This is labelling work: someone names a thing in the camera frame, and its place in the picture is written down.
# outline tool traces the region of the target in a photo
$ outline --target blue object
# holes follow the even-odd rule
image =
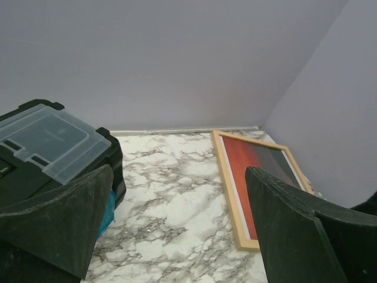
[[[111,190],[110,197],[108,198],[107,207],[105,210],[104,218],[101,223],[100,232],[98,234],[97,240],[102,236],[102,234],[107,230],[110,223],[114,220],[114,211],[115,211],[115,201],[117,195]]]

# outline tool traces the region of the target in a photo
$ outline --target wall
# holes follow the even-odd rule
[[[262,124],[347,0],[4,0],[0,114],[115,130]]]
[[[266,123],[315,188],[353,206],[376,189],[377,1],[350,0]]]

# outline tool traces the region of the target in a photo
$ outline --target white marble countertop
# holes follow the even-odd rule
[[[210,133],[119,140],[127,193],[83,282],[267,282],[261,254],[236,250]]]

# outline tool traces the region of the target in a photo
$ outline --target toolbox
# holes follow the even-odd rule
[[[65,111],[32,100],[0,116],[0,208],[66,185],[105,164],[118,206],[126,191],[119,141]]]

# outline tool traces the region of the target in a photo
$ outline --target toolbox lid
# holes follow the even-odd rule
[[[64,185],[111,142],[65,110],[39,104],[0,121],[0,145]]]

